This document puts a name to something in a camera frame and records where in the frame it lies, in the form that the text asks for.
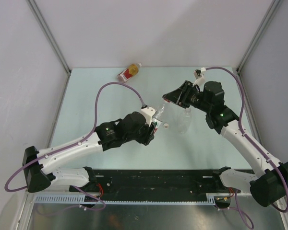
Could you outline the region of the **red-labelled clear water bottle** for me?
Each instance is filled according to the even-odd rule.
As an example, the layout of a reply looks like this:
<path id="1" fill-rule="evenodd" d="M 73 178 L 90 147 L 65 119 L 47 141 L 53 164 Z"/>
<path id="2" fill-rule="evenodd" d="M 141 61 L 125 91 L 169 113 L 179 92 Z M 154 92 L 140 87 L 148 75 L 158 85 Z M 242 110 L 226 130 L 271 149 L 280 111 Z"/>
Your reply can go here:
<path id="1" fill-rule="evenodd" d="M 162 103 L 157 107 L 156 112 L 153 116 L 152 122 L 155 124 L 154 134 L 157 132 L 158 128 L 165 121 L 168 112 L 169 102 L 163 100 Z"/>

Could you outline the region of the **white QR-code bottle cap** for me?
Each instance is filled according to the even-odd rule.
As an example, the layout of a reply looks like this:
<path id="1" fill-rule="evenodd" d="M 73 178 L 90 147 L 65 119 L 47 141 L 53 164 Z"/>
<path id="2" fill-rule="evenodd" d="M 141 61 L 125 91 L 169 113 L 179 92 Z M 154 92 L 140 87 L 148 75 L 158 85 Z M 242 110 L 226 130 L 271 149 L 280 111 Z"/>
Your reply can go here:
<path id="1" fill-rule="evenodd" d="M 164 123 L 164 124 L 163 124 L 163 127 L 164 127 L 165 129 L 168 129 L 168 128 L 169 128 L 169 124 L 168 124 L 168 123 Z"/>

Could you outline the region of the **clear unlabelled plastic bottle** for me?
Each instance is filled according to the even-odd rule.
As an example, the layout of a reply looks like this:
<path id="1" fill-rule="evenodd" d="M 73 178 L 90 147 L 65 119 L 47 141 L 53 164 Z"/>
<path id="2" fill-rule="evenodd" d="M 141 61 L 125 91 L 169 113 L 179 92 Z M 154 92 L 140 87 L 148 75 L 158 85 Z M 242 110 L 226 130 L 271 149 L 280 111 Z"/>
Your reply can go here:
<path id="1" fill-rule="evenodd" d="M 178 132 L 184 134 L 188 131 L 192 121 L 191 108 L 185 108 L 178 118 Z"/>

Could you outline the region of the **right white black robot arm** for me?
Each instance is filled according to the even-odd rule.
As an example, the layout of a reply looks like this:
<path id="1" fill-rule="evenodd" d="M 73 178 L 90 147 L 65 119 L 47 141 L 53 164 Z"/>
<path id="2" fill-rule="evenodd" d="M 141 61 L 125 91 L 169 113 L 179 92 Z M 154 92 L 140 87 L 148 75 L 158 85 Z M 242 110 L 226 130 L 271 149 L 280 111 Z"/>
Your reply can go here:
<path id="1" fill-rule="evenodd" d="M 225 92 L 216 81 L 204 84 L 203 91 L 190 81 L 163 95 L 163 99 L 182 108 L 193 106 L 206 114 L 206 122 L 228 140 L 248 162 L 253 174 L 238 172 L 230 167 L 218 170 L 212 188 L 224 192 L 233 187 L 251 193 L 263 207 L 272 205 L 288 195 L 288 162 L 282 163 L 269 153 L 242 126 L 241 119 L 225 105 Z"/>

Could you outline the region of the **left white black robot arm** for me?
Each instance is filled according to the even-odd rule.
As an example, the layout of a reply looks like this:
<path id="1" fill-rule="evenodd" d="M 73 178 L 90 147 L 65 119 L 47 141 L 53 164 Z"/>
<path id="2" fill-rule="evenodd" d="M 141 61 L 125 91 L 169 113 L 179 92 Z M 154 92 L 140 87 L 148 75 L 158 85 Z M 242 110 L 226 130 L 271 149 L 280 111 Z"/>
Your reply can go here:
<path id="1" fill-rule="evenodd" d="M 119 148 L 130 141 L 147 146 L 154 139 L 160 124 L 155 118 L 151 124 L 147 124 L 141 113 L 133 112 L 123 119 L 100 124 L 90 137 L 76 143 L 41 150 L 35 146 L 26 148 L 23 165 L 28 165 L 24 168 L 28 192 L 40 192 L 52 185 L 67 185 L 71 192 L 76 192 L 78 188 L 92 192 L 97 178 L 91 167 L 64 169 L 63 166 L 88 154 Z"/>

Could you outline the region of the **yellow tea bottle red label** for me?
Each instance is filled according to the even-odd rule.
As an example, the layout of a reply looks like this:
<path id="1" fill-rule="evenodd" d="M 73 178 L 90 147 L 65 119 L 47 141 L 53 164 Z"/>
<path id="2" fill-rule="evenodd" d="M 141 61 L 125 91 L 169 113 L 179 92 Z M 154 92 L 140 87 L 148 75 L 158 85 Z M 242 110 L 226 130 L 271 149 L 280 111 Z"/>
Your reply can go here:
<path id="1" fill-rule="evenodd" d="M 131 64 L 125 70 L 123 70 L 120 74 L 117 75 L 117 79 L 119 80 L 119 82 L 125 83 L 130 78 L 137 75 L 141 67 L 142 67 L 141 63 Z"/>

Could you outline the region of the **black mounting base rail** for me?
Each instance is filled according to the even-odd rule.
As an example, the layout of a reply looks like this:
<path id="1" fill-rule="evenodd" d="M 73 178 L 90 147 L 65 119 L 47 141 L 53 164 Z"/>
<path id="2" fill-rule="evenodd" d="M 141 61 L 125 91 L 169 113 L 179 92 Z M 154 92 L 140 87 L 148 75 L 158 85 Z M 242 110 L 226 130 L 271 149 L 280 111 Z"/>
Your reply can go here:
<path id="1" fill-rule="evenodd" d="M 81 189 L 85 192 L 105 194 L 183 193 L 194 194 L 229 192 L 214 178 L 215 170 L 93 170 L 93 180 Z"/>

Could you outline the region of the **right aluminium frame post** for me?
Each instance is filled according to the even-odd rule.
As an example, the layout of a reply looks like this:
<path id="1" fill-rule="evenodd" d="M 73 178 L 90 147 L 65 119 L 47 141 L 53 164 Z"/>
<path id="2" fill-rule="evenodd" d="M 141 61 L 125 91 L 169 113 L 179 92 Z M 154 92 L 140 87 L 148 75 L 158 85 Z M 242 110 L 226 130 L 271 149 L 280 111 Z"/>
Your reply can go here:
<path id="1" fill-rule="evenodd" d="M 246 51 L 244 52 L 242 59 L 237 65 L 237 68 L 236 68 L 237 73 L 241 73 L 241 71 L 243 70 L 245 64 L 251 57 L 252 53 L 255 51 L 256 47 L 259 45 L 260 40 L 262 39 L 263 35 L 268 29 L 270 23 L 272 22 L 274 16 L 276 15 L 282 3 L 283 3 L 283 0 L 273 0 L 271 2 L 254 36 L 252 37 L 251 42 L 249 43 Z"/>

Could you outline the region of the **aluminium frame post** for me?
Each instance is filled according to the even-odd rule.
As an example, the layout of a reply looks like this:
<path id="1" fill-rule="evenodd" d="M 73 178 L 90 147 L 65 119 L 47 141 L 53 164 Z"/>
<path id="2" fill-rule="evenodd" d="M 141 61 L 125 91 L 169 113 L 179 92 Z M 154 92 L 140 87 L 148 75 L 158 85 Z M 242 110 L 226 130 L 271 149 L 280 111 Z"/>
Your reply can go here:
<path id="1" fill-rule="evenodd" d="M 28 7 L 30 8 L 32 14 L 34 15 L 38 25 L 40 26 L 45 38 L 47 39 L 50 47 L 52 48 L 55 56 L 58 58 L 61 66 L 63 67 L 64 71 L 69 75 L 71 73 L 71 69 L 67 64 L 67 61 L 55 39 L 53 33 L 48 26 L 37 2 L 35 0 L 26 0 Z"/>
<path id="2" fill-rule="evenodd" d="M 282 3 L 283 3 L 283 0 L 273 0 L 271 2 L 254 36 L 252 37 L 251 42 L 249 43 L 246 51 L 244 52 L 242 59 L 237 65 L 237 68 L 236 68 L 237 73 L 241 73 L 241 71 L 243 70 L 245 64 L 251 57 L 252 53 L 255 51 L 256 47 L 259 45 L 260 40 L 262 39 L 263 35 L 268 29 L 270 23 L 272 22 L 274 16 L 276 15 Z"/>

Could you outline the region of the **left aluminium frame post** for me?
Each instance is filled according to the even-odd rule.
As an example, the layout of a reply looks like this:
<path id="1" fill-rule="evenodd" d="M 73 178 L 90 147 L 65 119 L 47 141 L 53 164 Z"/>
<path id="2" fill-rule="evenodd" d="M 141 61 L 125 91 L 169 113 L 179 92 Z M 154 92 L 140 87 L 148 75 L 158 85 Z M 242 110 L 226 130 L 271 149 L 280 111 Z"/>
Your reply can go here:
<path id="1" fill-rule="evenodd" d="M 61 66 L 63 67 L 64 71 L 69 75 L 71 73 L 71 69 L 67 64 L 67 61 L 55 39 L 53 33 L 48 26 L 37 2 L 35 0 L 26 0 L 28 7 L 30 8 L 32 14 L 34 15 L 38 25 L 40 26 L 45 38 L 47 39 L 50 47 L 52 48 L 55 56 L 58 58 Z"/>

